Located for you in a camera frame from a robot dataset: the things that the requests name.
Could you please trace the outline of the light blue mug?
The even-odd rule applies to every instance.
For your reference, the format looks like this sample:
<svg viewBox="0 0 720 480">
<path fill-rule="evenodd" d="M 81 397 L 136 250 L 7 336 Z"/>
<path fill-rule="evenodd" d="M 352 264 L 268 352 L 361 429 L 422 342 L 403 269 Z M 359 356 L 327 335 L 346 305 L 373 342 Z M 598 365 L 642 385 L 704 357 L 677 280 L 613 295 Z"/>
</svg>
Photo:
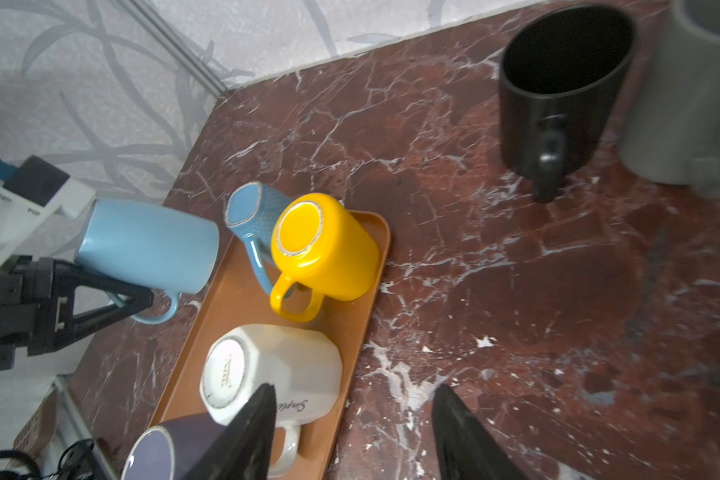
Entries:
<svg viewBox="0 0 720 480">
<path fill-rule="evenodd" d="M 157 317 L 132 317 L 159 325 L 175 315 L 180 295 L 204 288 L 219 242 L 219 228 L 211 220 L 160 205 L 98 198 L 74 259 L 96 273 L 163 291 L 171 301 L 168 311 Z"/>
</svg>

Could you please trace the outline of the teal dotted mug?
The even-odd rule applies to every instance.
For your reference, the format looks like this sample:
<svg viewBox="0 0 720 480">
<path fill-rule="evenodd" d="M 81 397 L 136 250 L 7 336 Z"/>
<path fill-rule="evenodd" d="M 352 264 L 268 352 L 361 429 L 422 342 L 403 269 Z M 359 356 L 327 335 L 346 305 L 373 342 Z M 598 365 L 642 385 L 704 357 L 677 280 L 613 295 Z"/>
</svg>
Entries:
<svg viewBox="0 0 720 480">
<path fill-rule="evenodd" d="M 274 265 L 272 234 L 280 215 L 292 199 L 260 181 L 248 182 L 230 196 L 225 209 L 225 223 L 243 243 L 253 273 L 264 293 L 269 296 L 273 284 L 265 263 Z"/>
</svg>

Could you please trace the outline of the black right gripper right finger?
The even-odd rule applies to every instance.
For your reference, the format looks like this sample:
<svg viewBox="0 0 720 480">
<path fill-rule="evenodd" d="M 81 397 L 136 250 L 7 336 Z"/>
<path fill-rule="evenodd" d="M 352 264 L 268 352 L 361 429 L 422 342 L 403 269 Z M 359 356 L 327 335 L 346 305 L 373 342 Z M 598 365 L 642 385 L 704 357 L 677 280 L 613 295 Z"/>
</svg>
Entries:
<svg viewBox="0 0 720 480">
<path fill-rule="evenodd" d="M 432 427 L 441 479 L 527 479 L 448 385 L 435 391 Z"/>
</svg>

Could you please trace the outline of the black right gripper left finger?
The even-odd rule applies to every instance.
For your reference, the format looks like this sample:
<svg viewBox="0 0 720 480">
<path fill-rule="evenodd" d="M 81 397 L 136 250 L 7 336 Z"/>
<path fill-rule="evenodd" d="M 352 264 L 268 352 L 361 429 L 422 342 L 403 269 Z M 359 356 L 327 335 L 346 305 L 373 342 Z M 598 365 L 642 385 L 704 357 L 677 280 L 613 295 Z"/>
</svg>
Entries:
<svg viewBox="0 0 720 480">
<path fill-rule="evenodd" d="M 275 387 L 257 388 L 184 479 L 268 478 L 276 420 Z"/>
</svg>

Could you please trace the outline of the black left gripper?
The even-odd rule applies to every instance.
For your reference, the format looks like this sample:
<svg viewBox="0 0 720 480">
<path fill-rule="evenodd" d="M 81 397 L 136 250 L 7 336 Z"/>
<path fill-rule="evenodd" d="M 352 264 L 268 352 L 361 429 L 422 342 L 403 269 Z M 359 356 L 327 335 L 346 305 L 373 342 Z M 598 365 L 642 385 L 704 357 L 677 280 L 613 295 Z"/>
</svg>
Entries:
<svg viewBox="0 0 720 480">
<path fill-rule="evenodd" d="M 113 294 L 119 302 L 76 313 L 80 287 Z M 147 287 L 93 273 L 69 261 L 55 260 L 53 266 L 50 258 L 12 256 L 0 267 L 0 371 L 14 367 L 19 347 L 25 347 L 29 356 L 62 350 L 146 310 L 153 299 Z"/>
</svg>

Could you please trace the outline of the black mug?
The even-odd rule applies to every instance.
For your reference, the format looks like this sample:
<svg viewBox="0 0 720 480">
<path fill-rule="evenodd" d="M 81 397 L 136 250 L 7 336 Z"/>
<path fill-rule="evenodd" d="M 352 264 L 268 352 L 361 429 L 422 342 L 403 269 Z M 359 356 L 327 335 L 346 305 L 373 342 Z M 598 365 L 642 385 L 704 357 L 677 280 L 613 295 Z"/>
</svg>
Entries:
<svg viewBox="0 0 720 480">
<path fill-rule="evenodd" d="M 636 22 L 605 4 L 550 12 L 510 41 L 500 63 L 500 152 L 530 180 L 534 201 L 553 201 L 592 158 L 637 47 Z"/>
</svg>

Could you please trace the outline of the white mug with lettering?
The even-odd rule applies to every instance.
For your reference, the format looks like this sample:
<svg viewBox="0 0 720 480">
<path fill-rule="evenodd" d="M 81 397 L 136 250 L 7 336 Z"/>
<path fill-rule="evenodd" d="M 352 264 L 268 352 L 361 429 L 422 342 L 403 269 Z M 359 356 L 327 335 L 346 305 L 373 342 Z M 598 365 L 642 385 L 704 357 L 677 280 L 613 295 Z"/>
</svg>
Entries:
<svg viewBox="0 0 720 480">
<path fill-rule="evenodd" d="M 340 393 L 343 364 L 337 346 L 319 331 L 248 324 L 214 342 L 200 394 L 212 419 L 231 423 L 262 384 L 275 388 L 275 426 L 285 430 L 282 453 L 269 469 L 284 476 L 298 452 L 301 427 L 327 415 Z"/>
</svg>

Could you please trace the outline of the grey mug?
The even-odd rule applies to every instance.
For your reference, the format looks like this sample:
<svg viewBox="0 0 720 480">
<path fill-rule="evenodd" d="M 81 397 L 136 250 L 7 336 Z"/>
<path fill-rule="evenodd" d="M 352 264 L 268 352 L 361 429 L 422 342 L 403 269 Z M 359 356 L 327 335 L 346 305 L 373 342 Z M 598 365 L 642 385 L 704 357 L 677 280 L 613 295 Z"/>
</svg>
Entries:
<svg viewBox="0 0 720 480">
<path fill-rule="evenodd" d="M 720 1 L 675 1 L 618 144 L 655 183 L 720 200 Z"/>
</svg>

